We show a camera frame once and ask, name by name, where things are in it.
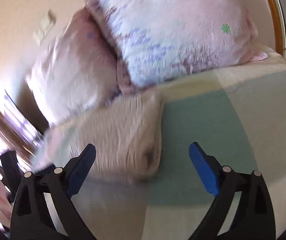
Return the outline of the beige cable-knit sweater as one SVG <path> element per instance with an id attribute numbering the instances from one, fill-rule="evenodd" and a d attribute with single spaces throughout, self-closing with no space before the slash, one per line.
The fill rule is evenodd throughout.
<path id="1" fill-rule="evenodd" d="M 96 148 L 89 177 L 135 183 L 152 177 L 161 157 L 164 104 L 156 90 L 116 98 L 108 107 L 88 110 L 49 128 L 33 161 L 34 171 L 65 166 L 87 144 Z"/>

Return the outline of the pastel patchwork bed quilt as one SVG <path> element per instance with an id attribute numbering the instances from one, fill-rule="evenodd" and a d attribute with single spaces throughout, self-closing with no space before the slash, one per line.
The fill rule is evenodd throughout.
<path id="1" fill-rule="evenodd" d="M 143 183 L 89 174 L 74 205 L 98 239 L 188 239 L 213 196 L 189 158 L 196 141 L 236 172 L 263 174 L 276 234 L 286 230 L 286 61 L 268 57 L 159 86 L 164 100 L 156 174 Z"/>

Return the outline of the pink floral pillow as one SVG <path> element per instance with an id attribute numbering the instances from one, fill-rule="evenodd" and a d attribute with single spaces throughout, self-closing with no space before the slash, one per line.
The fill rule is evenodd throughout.
<path id="1" fill-rule="evenodd" d="M 121 93 L 116 66 L 114 51 L 91 14 L 82 8 L 38 56 L 26 81 L 52 126 L 110 104 Z"/>

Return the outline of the white purple floral pillow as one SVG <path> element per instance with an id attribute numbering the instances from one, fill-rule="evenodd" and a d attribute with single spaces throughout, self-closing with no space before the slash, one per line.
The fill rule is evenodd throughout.
<path id="1" fill-rule="evenodd" d="M 118 56 L 124 89 L 260 61 L 242 0 L 85 0 Z"/>

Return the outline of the white wall socket panel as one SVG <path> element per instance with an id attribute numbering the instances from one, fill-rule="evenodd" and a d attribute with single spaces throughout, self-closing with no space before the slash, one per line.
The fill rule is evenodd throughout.
<path id="1" fill-rule="evenodd" d="M 46 15 L 40 21 L 37 30 L 33 33 L 33 38 L 36 44 L 40 46 L 43 40 L 47 37 L 48 33 L 56 23 L 56 15 L 52 10 L 48 10 Z"/>

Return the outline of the wooden headboard frame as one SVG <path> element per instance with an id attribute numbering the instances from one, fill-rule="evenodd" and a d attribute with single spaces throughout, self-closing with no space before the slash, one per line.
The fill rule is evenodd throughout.
<path id="1" fill-rule="evenodd" d="M 270 7 L 276 52 L 286 60 L 286 23 L 280 0 L 267 0 Z"/>

